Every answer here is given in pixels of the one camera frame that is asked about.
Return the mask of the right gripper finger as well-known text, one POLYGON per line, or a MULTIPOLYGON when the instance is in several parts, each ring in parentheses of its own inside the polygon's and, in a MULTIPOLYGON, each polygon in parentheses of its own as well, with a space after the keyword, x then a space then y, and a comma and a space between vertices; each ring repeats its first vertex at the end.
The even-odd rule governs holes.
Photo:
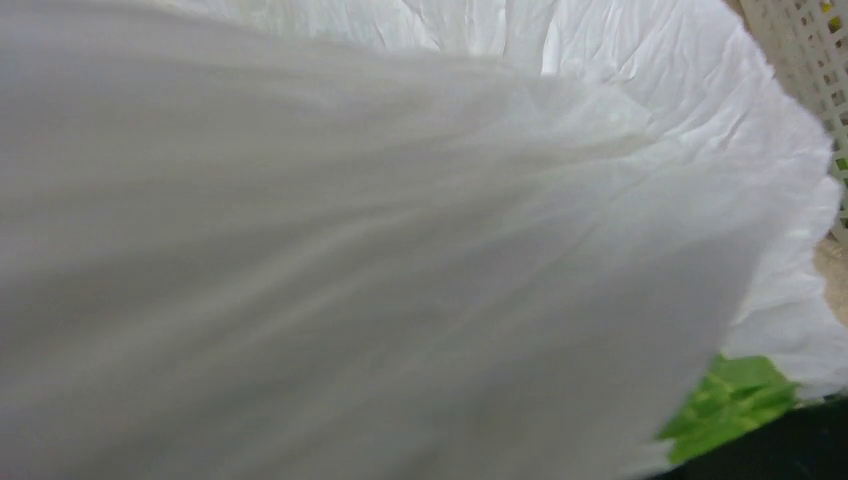
POLYGON ((847 398, 795 410, 656 480, 847 480, 847 398))

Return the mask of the white plastic bag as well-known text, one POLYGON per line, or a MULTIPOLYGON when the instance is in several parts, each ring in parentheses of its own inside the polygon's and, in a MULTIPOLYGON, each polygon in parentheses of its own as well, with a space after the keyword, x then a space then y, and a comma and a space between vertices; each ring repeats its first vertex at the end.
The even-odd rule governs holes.
POLYGON ((5 479, 619 479, 847 386, 721 1, 5 1, 5 479))

